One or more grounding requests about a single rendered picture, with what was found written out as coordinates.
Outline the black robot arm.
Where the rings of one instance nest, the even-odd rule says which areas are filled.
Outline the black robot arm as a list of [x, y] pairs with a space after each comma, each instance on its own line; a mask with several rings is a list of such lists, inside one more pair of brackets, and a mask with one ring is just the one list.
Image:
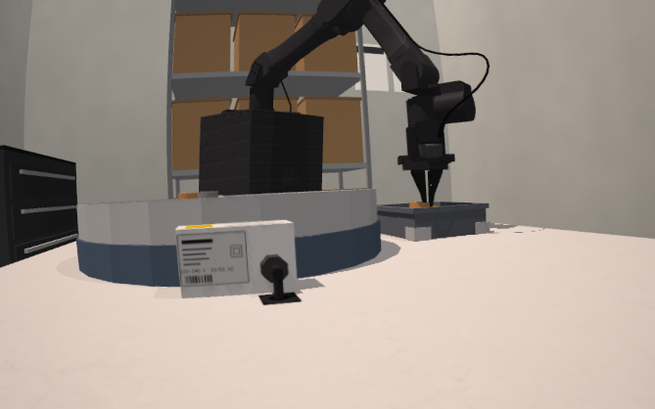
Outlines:
[[274, 88], [299, 60], [329, 39], [363, 25], [387, 55], [401, 91], [416, 95], [406, 101], [408, 126], [415, 124], [406, 127], [407, 155], [425, 159], [445, 155], [441, 120], [472, 92], [471, 86], [461, 80], [439, 84], [436, 66], [379, 0], [322, 0], [317, 13], [303, 27], [253, 61], [245, 83], [254, 86], [250, 88], [249, 109], [274, 111]]

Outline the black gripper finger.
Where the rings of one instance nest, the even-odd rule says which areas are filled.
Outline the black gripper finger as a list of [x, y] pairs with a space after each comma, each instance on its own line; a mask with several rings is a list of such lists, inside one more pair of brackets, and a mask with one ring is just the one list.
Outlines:
[[[439, 182], [441, 180], [442, 174], [443, 174], [442, 169], [431, 169], [428, 171], [428, 193], [429, 193], [430, 207], [433, 206], [435, 193], [438, 188]], [[431, 180], [432, 180], [432, 191], [431, 191]]]
[[[413, 180], [419, 190], [419, 193], [421, 195], [421, 199], [423, 199], [422, 203], [427, 202], [427, 193], [426, 193], [426, 177], [425, 177], [425, 170], [412, 170], [411, 175], [413, 177]], [[416, 177], [416, 179], [415, 179]], [[418, 184], [417, 184], [418, 181]], [[420, 186], [420, 187], [419, 187]]]

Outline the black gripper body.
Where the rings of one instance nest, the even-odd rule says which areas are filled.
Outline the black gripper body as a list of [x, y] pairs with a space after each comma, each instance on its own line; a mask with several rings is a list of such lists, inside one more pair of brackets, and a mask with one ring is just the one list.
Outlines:
[[[437, 161], [437, 162], [431, 162]], [[438, 158], [425, 159], [421, 156], [398, 156], [398, 165], [402, 164], [402, 170], [431, 170], [448, 169], [448, 164], [455, 161], [454, 154], [445, 154]], [[435, 165], [435, 166], [431, 166]]]

